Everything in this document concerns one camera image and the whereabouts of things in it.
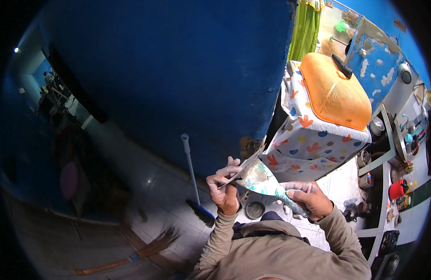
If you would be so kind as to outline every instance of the white tile floor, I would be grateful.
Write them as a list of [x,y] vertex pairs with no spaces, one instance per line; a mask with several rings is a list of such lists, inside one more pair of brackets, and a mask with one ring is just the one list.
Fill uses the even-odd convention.
[[[92,121],[87,131],[102,149],[107,160],[114,163],[114,168],[134,191],[134,197],[128,207],[127,215],[132,229],[145,242],[150,242],[169,225],[180,230],[182,236],[162,255],[175,261],[196,263],[201,249],[209,238],[212,228],[206,227],[186,204],[186,199],[195,201],[194,187],[188,171],[168,163],[161,157],[150,153],[133,141],[124,137],[116,126],[101,125]],[[349,162],[327,176],[318,180],[322,191],[343,211],[343,201],[359,195],[356,159]],[[217,216],[217,208],[211,201],[205,181],[197,178],[200,201],[206,210]],[[275,197],[258,193],[246,196],[241,204],[245,207],[250,201],[261,201],[266,211],[276,211],[285,221],[290,222],[307,237],[313,246],[329,250],[325,233],[317,225],[294,219],[285,215],[282,205],[276,203]],[[147,216],[143,220],[139,215],[142,209]],[[252,221],[244,210],[237,220],[241,223]],[[361,224],[351,222],[351,227],[360,229]]]

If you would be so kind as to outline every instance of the orange plastic lid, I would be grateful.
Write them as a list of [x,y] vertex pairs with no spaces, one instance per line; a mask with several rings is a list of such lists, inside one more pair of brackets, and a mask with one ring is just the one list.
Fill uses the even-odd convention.
[[314,114],[323,121],[365,131],[371,119],[371,103],[357,78],[348,79],[334,60],[308,53],[299,67],[306,82]]

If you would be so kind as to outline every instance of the metal pot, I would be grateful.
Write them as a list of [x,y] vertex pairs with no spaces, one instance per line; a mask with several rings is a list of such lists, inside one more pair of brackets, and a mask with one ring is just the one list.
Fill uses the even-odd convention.
[[385,130],[384,122],[378,117],[374,117],[370,122],[370,129],[374,135],[379,136]]

